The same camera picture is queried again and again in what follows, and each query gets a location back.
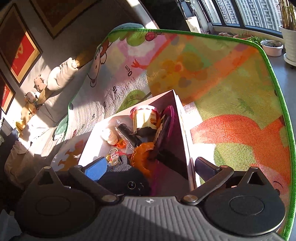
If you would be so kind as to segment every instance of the green mat edge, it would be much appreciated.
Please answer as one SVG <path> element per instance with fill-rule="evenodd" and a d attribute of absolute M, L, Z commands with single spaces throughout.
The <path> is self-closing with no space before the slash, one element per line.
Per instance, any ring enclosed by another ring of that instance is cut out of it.
<path fill-rule="evenodd" d="M 286 125 L 286 129 L 287 129 L 287 135 L 288 135 L 288 141 L 289 141 L 289 149 L 290 149 L 290 157 L 291 157 L 291 186 L 290 186 L 290 205 L 289 205 L 289 211 L 288 211 L 288 217 L 286 220 L 286 224 L 284 227 L 283 232 L 281 233 L 281 237 L 283 239 L 285 239 L 286 241 L 289 240 L 291 232 L 292 232 L 292 228 L 293 228 L 293 223 L 294 223 L 294 218 L 295 218 L 295 205 L 296 205 L 296 146 L 295 146 L 295 139 L 294 139 L 294 133 L 293 133 L 293 128 L 292 128 L 292 123 L 291 123 L 291 119 L 290 119 L 290 115 L 288 112 L 288 108 L 283 96 L 283 93 L 281 91 L 281 88 L 279 86 L 279 82 L 275 76 L 274 70 L 269 62 L 269 59 L 266 55 L 266 53 L 264 52 L 264 50 L 256 43 L 248 41 L 248 40 L 243 40 L 243 39 L 236 39 L 236 38 L 230 38 L 230 37 L 224 37 L 224 36 L 219 36 L 219 35 L 210 35 L 210 34 L 200 34 L 200 33 L 194 33 L 194 32 L 186 32 L 186 31 L 178 31 L 178 30 L 167 30 L 167 29 L 134 29 L 134 28 L 130 28 L 130 29 L 117 29 L 117 30 L 113 30 L 111 31 L 106 38 L 103 40 L 102 43 L 105 42 L 105 40 L 109 37 L 110 34 L 115 33 L 115 32 L 162 32 L 162 33 L 172 33 L 172 34 L 184 34 L 184 35 L 193 35 L 193 36 L 200 36 L 200 37 L 206 37 L 206 38 L 213 38 L 213 39 L 223 39 L 226 40 L 225 38 L 227 38 L 227 40 L 229 41 L 234 41 L 234 42 L 239 42 L 242 44 L 247 44 L 250 46 L 253 46 L 255 48 L 257 48 L 261 54 L 261 56 L 263 57 L 265 64 L 267 66 L 267 69 L 269 71 L 269 74 L 271 75 L 271 79 L 272 82 L 274 84 L 280 105 L 281 105 L 281 109 L 283 111 L 283 116 L 284 116 L 284 120 L 285 120 L 285 125 Z M 71 102 L 68 104 L 68 114 L 69 114 L 69 109 L 70 109 L 70 104 Z"/>

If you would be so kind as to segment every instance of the gray floor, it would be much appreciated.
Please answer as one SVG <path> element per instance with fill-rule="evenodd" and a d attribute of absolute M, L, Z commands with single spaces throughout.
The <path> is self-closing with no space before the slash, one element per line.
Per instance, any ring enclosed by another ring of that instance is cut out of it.
<path fill-rule="evenodd" d="M 291 66 L 284 61 L 283 56 L 269 57 L 269 61 L 283 92 L 290 113 L 294 135 L 296 136 L 296 67 L 292 69 Z M 290 240 L 296 240 L 296 222 L 294 222 Z"/>

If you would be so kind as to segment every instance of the wooden picture frame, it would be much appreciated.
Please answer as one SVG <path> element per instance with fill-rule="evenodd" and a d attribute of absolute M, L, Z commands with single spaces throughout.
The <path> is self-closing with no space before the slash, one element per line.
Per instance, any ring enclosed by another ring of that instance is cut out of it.
<path fill-rule="evenodd" d="M 0 55 L 20 86 L 41 56 L 41 49 L 26 26 L 16 4 L 0 24 Z"/>
<path fill-rule="evenodd" d="M 1 96 L 1 109 L 5 114 L 11 105 L 13 98 L 15 97 L 15 91 L 7 81 L 3 72 L 0 70 L 0 96 Z"/>
<path fill-rule="evenodd" d="M 30 2 L 50 36 L 55 39 L 98 0 L 30 0 Z"/>

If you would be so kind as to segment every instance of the colorful play mat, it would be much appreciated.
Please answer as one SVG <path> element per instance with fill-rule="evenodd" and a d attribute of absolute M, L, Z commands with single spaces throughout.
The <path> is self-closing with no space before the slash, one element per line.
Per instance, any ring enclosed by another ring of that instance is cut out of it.
<path fill-rule="evenodd" d="M 279 233 L 287 240 L 295 216 L 293 130 L 269 60 L 250 41 L 169 30 L 111 32 L 69 104 L 57 168 L 72 161 L 66 152 L 83 145 L 98 121 L 171 89 L 186 111 L 196 156 L 235 170 L 261 168 L 286 206 Z"/>

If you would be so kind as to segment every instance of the tall white planter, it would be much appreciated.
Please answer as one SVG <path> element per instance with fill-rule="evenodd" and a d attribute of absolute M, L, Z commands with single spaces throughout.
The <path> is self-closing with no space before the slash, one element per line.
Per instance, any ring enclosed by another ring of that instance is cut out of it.
<path fill-rule="evenodd" d="M 286 53 L 284 54 L 284 60 L 296 66 L 296 31 L 279 27 L 285 40 Z"/>

